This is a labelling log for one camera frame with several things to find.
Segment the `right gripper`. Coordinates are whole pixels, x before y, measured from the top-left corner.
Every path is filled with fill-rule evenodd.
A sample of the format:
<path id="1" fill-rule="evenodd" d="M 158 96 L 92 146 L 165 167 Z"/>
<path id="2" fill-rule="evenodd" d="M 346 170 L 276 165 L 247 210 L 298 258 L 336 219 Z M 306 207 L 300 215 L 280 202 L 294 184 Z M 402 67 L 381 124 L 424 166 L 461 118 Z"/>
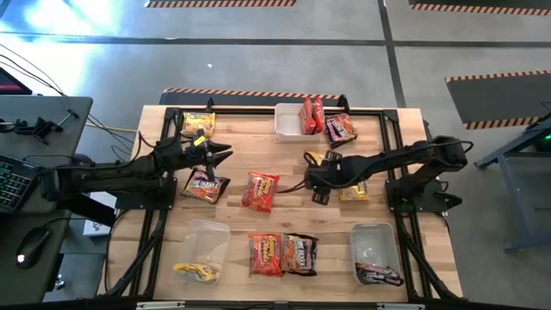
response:
<path id="1" fill-rule="evenodd" d="M 322 153 L 325 159 L 321 166 L 307 166 L 305 171 L 305 188 L 313 192 L 312 201 L 327 205 L 330 200 L 331 189 L 337 184 L 337 175 L 340 171 L 340 153 L 331 150 Z"/>

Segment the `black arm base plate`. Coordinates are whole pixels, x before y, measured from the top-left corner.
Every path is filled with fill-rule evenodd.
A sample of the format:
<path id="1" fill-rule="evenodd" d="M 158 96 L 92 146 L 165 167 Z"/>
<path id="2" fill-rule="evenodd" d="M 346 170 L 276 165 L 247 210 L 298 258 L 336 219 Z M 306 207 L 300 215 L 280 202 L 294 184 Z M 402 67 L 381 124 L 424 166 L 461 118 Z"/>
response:
<path id="1" fill-rule="evenodd" d="M 177 179 L 165 178 L 158 189 L 144 189 L 131 193 L 116 193 L 117 209 L 169 210 L 174 205 Z"/>
<path id="2" fill-rule="evenodd" d="M 399 195 L 399 181 L 387 180 L 385 183 L 388 207 L 391 212 L 412 213 L 430 212 L 441 213 L 447 211 L 449 206 L 444 197 L 443 184 L 434 180 L 426 184 L 420 195 L 412 198 L 403 198 Z"/>

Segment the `white paper box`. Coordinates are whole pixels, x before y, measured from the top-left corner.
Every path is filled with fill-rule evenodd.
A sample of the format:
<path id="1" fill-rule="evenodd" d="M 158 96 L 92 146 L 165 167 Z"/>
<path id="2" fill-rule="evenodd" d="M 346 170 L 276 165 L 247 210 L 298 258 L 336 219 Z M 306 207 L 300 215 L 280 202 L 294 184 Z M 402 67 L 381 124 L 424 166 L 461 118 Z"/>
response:
<path id="1" fill-rule="evenodd" d="M 94 192 L 90 194 L 90 198 L 96 202 L 100 202 L 103 205 L 106 205 L 114 210 L 114 214 L 118 215 L 119 212 L 115 210 L 115 204 L 117 198 L 114 195 L 111 195 L 107 192 Z M 97 237 L 108 235 L 111 228 L 104 226 L 100 223 L 93 222 L 91 220 L 86 220 L 84 222 L 83 236 L 87 237 Z"/>

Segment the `red Saucy Noods noodle pack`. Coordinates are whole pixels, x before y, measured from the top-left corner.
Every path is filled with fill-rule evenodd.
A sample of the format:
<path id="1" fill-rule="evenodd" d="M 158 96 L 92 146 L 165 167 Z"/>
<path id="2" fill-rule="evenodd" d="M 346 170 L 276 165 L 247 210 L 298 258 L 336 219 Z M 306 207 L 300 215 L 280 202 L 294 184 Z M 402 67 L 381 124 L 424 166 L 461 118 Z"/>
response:
<path id="1" fill-rule="evenodd" d="M 254 233 L 249 235 L 251 275 L 283 276 L 281 267 L 282 238 L 280 234 Z"/>
<path id="2" fill-rule="evenodd" d="M 307 97 L 298 113 L 300 118 L 300 131 L 303 135 L 312 135 L 316 127 L 315 120 L 313 119 L 313 106 L 311 99 Z"/>
<path id="3" fill-rule="evenodd" d="M 250 171 L 248 176 L 247 189 L 242 196 L 241 206 L 270 214 L 280 177 L 254 171 Z"/>
<path id="4" fill-rule="evenodd" d="M 325 130 L 325 112 L 323 101 L 319 96 L 314 98 L 313 102 L 313 120 L 315 122 L 315 128 L 313 133 L 323 133 Z"/>

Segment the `black screen device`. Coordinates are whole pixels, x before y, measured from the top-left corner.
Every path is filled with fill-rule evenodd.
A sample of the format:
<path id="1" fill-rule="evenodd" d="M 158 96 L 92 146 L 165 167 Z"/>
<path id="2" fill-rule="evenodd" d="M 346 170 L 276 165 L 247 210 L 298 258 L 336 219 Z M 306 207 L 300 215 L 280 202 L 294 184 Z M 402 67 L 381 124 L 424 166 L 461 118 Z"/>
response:
<path id="1" fill-rule="evenodd" d="M 0 67 L 0 95 L 31 95 L 25 84 Z"/>

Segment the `silver metal bracket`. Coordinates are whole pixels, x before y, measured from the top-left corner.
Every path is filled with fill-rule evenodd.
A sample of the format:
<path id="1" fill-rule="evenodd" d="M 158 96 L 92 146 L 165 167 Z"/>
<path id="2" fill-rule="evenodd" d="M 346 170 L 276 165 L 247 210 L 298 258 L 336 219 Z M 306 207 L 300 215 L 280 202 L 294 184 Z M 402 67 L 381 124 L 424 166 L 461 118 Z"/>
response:
<path id="1" fill-rule="evenodd" d="M 426 310 L 425 305 L 412 303 L 377 303 L 376 310 Z"/>
<path id="2" fill-rule="evenodd" d="M 144 301 L 136 304 L 135 310 L 182 310 L 184 301 Z"/>

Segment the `green-lit device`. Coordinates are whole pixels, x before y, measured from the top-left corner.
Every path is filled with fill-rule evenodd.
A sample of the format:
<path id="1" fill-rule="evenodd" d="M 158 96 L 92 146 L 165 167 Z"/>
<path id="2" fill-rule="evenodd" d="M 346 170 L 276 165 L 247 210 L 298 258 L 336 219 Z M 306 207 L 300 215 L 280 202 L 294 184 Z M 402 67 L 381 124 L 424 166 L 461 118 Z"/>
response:
<path id="1" fill-rule="evenodd" d="M 538 137 L 533 146 L 537 152 L 551 152 L 551 131 Z"/>

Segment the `black aluminium table frame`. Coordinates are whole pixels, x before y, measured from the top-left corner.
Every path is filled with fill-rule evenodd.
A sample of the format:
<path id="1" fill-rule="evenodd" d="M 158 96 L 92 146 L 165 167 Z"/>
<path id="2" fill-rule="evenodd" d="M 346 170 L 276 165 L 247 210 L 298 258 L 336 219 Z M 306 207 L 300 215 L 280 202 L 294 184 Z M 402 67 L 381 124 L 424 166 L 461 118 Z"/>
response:
<path id="1" fill-rule="evenodd" d="M 224 195 L 216 205 L 179 196 L 168 212 L 163 243 L 158 251 L 158 272 L 154 280 L 154 301 L 236 301 L 256 307 L 270 303 L 291 302 L 322 304 L 337 303 L 344 308 L 347 302 L 406 302 L 405 284 L 401 287 L 373 284 L 360 286 L 352 275 L 350 233 L 355 224 L 388 223 L 394 231 L 392 240 L 399 256 L 394 214 L 387 205 L 385 182 L 389 172 L 379 172 L 368 180 L 370 200 L 340 202 L 337 191 L 331 192 L 327 206 L 311 201 L 312 191 L 302 189 L 288 195 L 276 195 L 271 214 L 240 207 L 245 192 L 248 172 L 256 171 L 280 175 L 278 189 L 295 186 L 304 177 L 306 162 L 303 152 L 328 149 L 325 137 L 318 142 L 283 142 L 275 131 L 275 108 L 267 106 L 222 106 L 216 113 L 214 141 L 232 145 L 233 155 L 226 159 L 215 173 L 229 177 Z M 384 151 L 379 115 L 352 115 L 359 132 L 356 142 L 337 151 L 343 155 L 372 156 Z M 117 222 L 109 243 L 108 288 L 128 269 L 137 255 L 139 238 L 145 218 L 142 209 L 131 210 Z M 212 286 L 186 282 L 172 270 L 183 262 L 184 240 L 190 221 L 211 220 L 230 228 L 229 247 L 220 280 Z M 418 225 L 425 258 L 447 288 L 462 296 L 454 253 L 445 222 L 437 215 L 421 213 Z M 249 233 L 304 233 L 319 238 L 317 276 L 286 274 L 276 276 L 249 276 Z"/>

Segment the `black Fire noodle pack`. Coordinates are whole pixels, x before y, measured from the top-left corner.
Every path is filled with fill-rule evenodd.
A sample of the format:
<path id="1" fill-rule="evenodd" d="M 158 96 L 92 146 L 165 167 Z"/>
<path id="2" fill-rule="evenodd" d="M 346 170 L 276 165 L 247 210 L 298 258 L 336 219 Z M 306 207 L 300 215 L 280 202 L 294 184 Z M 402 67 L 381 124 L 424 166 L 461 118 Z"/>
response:
<path id="1" fill-rule="evenodd" d="M 213 180 L 209 180 L 204 170 L 194 168 L 180 192 L 180 196 L 193 197 L 210 204 L 216 204 L 230 182 L 229 178 L 221 176 L 214 176 Z"/>
<path id="2" fill-rule="evenodd" d="M 390 267 L 381 267 L 371 263 L 355 263 L 356 277 L 363 285 L 389 284 L 396 287 L 404 283 L 402 277 Z"/>
<path id="3" fill-rule="evenodd" d="M 331 149 L 357 139 L 356 130 L 348 114 L 326 116 L 325 134 Z"/>
<path id="4" fill-rule="evenodd" d="M 300 276 L 316 276 L 318 241 L 317 238 L 305 234 L 284 234 L 282 236 L 282 270 Z"/>

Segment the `backlit black keyboard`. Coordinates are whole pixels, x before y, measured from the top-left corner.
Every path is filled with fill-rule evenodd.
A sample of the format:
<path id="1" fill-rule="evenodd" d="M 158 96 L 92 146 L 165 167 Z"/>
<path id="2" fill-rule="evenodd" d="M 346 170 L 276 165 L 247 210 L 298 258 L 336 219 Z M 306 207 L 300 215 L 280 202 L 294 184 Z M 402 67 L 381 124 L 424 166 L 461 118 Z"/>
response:
<path id="1" fill-rule="evenodd" d="M 25 206 L 42 168 L 0 154 L 0 213 L 16 214 Z"/>

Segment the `dark grey operator desk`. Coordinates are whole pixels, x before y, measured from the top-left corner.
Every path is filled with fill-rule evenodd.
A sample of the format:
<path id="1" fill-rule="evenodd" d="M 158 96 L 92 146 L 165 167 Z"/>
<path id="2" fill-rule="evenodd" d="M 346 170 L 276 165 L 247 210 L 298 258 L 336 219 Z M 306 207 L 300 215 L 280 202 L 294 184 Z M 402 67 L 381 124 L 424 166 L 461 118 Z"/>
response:
<path id="1" fill-rule="evenodd" d="M 42 167 L 67 164 L 77 149 L 91 105 L 89 97 L 0 96 L 0 119 L 21 119 L 33 125 L 40 117 L 63 123 L 63 131 L 49 133 L 46 144 L 31 135 L 0 133 L 0 155 Z M 57 272 L 70 216 L 69 210 L 42 199 L 39 187 L 34 188 L 18 213 L 0 209 L 0 307 L 43 301 L 50 279 Z M 36 265 L 21 270 L 15 264 L 16 250 L 25 235 L 39 226 L 46 226 L 50 236 Z"/>

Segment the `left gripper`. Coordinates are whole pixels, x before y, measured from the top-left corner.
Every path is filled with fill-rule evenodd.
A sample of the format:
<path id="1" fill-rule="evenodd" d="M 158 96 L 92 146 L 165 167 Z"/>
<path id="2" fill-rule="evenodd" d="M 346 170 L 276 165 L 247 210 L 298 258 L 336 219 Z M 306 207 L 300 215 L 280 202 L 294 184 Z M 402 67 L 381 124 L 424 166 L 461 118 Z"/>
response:
<path id="1" fill-rule="evenodd" d="M 194 146 L 194 140 L 200 136 L 204 136 L 206 140 L 201 145 Z M 231 148 L 231 145 L 212 143 L 200 130 L 189 140 L 185 152 L 188 159 L 194 162 L 193 166 L 203 165 L 206 168 L 207 179 L 213 181 L 214 168 L 233 155 L 233 151 L 228 151 Z"/>

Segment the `white opaque plastic bin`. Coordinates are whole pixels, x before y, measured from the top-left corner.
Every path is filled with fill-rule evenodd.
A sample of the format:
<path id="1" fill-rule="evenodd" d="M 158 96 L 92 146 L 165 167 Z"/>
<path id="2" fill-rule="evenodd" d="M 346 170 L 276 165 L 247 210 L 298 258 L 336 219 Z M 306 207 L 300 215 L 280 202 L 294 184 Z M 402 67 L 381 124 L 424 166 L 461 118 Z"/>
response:
<path id="1" fill-rule="evenodd" d="M 301 103 L 278 103 L 275 105 L 274 128 L 276 137 L 282 142 L 321 141 L 322 133 L 304 135 L 301 133 L 299 112 Z"/>

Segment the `black computer mouse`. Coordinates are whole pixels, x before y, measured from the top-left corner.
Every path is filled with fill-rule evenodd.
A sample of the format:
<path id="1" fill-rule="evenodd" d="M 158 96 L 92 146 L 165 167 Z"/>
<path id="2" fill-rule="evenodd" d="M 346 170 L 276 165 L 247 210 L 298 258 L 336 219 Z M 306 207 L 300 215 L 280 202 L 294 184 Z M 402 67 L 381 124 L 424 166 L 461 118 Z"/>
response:
<path id="1" fill-rule="evenodd" d="M 45 226 L 31 229 L 16 250 L 16 266 L 21 270 L 35 266 L 49 236 L 50 231 Z"/>

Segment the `blue-grey metal desk frame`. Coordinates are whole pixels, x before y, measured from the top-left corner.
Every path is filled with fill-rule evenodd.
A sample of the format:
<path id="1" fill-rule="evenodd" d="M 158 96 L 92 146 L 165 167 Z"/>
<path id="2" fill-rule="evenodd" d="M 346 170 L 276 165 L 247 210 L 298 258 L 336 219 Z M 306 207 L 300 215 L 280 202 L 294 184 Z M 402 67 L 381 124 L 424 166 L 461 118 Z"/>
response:
<path id="1" fill-rule="evenodd" d="M 537 152 L 535 140 L 551 131 L 551 114 L 528 125 L 524 132 L 474 165 L 479 170 L 497 164 L 503 174 L 521 237 L 504 245 L 504 250 L 519 251 L 551 245 L 551 152 Z"/>

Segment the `clear plastic bin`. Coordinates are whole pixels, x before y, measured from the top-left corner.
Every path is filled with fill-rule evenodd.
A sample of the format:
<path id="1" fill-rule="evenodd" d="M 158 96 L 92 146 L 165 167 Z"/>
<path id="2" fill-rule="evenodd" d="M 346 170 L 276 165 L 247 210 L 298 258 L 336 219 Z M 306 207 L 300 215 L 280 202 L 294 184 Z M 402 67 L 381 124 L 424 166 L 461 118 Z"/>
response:
<path id="1" fill-rule="evenodd" d="M 230 229 L 228 225 L 211 220 L 192 220 L 189 223 L 188 233 L 183 242 L 182 262 L 221 264 L 221 277 L 229 243 Z M 200 283 L 192 281 L 186 276 L 183 277 L 188 282 Z"/>

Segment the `black angled bar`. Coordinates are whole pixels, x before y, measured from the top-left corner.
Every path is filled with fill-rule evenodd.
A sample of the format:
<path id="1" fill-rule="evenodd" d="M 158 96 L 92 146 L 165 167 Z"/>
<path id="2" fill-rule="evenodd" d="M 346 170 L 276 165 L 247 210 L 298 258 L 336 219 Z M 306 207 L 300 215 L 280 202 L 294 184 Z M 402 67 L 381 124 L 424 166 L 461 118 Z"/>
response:
<path id="1" fill-rule="evenodd" d="M 67 209 L 74 214 L 83 216 L 87 220 L 112 227 L 115 223 L 115 211 L 88 195 L 71 193 L 56 202 L 58 209 Z"/>

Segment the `grey plastic bin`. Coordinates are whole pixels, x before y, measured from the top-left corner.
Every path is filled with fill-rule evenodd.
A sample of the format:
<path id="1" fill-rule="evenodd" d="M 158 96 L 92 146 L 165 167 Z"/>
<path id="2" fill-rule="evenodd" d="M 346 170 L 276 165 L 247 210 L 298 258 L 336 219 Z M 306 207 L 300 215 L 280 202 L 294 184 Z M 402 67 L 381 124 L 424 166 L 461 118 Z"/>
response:
<path id="1" fill-rule="evenodd" d="M 350 234 L 350 257 L 353 277 L 358 283 L 355 263 L 390 267 L 402 277 L 393 228 L 388 223 L 354 225 Z"/>

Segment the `black desk clamp mount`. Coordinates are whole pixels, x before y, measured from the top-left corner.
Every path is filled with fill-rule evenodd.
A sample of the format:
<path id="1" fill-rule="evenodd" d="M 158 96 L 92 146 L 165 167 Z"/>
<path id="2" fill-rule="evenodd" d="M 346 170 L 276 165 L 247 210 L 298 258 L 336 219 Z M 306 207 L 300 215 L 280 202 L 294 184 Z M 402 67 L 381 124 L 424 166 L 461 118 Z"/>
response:
<path id="1" fill-rule="evenodd" d="M 52 121 L 45 121 L 41 117 L 37 118 L 33 126 L 29 126 L 28 122 L 22 119 L 16 119 L 15 121 L 0 119 L 0 133 L 33 136 L 45 145 L 49 144 L 46 137 L 51 132 L 62 133 L 63 128 Z"/>

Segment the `hazard-striped black floor mat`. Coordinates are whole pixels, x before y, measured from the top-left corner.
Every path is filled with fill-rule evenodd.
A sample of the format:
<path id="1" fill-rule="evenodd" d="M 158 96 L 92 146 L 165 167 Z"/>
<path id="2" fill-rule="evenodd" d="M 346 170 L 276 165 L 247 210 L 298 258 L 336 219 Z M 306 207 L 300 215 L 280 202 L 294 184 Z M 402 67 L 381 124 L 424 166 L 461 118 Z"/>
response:
<path id="1" fill-rule="evenodd" d="M 336 105 L 340 95 L 293 93 L 259 90 L 210 90 L 169 88 L 159 100 L 160 105 L 201 105 L 212 98 L 215 105 L 275 106 L 278 103 L 303 103 L 306 98 L 319 97 L 324 105 Z"/>
<path id="2" fill-rule="evenodd" d="M 467 130 L 521 127 L 551 114 L 551 70 L 447 77 Z"/>
<path id="3" fill-rule="evenodd" d="M 472 14 L 551 16 L 551 0 L 408 0 L 411 9 Z"/>
<path id="4" fill-rule="evenodd" d="M 149 9 L 293 7 L 297 0 L 147 0 Z"/>

